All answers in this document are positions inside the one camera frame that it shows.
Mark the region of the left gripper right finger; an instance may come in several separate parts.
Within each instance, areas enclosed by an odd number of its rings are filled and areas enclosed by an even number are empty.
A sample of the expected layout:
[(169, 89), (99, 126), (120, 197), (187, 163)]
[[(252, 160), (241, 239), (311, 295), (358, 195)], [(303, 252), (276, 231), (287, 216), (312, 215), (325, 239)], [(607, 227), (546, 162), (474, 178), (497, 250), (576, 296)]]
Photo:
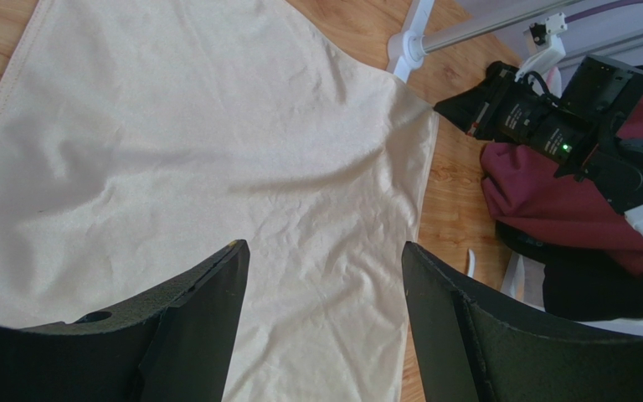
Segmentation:
[(643, 401), (643, 337), (555, 317), (409, 242), (402, 272), (429, 401)]

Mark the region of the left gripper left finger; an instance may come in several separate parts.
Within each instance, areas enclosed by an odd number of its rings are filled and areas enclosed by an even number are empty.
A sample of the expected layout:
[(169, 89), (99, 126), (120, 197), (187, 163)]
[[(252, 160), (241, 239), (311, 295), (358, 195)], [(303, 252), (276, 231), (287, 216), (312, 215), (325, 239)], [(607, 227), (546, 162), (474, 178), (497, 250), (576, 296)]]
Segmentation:
[(247, 285), (236, 240), (72, 323), (0, 327), (0, 401), (219, 401)]

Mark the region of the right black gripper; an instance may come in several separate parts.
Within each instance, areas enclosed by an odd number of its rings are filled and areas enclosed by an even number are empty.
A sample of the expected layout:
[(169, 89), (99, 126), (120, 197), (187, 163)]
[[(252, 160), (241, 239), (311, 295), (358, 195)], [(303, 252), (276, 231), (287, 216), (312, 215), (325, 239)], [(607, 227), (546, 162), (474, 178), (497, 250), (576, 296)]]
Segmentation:
[(486, 98), (483, 139), (529, 147), (574, 170), (600, 142), (616, 136), (642, 96), (642, 69), (591, 54), (560, 96), (549, 92), (538, 73), (519, 78), (515, 66), (494, 61), (483, 81), (437, 102), (434, 111), (467, 132)]

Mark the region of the beige cloth napkin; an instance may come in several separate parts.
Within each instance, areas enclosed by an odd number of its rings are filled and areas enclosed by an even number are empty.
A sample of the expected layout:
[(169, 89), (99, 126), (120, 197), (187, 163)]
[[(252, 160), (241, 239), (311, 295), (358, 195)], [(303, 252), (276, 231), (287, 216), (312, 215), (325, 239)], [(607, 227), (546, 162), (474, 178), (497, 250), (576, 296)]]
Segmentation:
[(245, 240), (224, 399), (396, 401), (438, 125), (284, 1), (41, 1), (0, 82), (0, 325)]

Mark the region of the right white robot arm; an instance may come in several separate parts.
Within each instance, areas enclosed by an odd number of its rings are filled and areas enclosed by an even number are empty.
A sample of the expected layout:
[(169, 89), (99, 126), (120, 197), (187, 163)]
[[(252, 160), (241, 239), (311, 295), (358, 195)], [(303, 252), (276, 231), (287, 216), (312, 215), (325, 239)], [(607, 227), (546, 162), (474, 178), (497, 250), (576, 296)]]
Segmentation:
[(539, 73), (496, 62), (479, 85), (438, 102), (435, 111), (468, 137), (551, 162), (551, 184), (562, 177), (590, 181), (643, 238), (643, 138), (619, 136), (642, 99), (642, 69), (589, 55), (561, 96)]

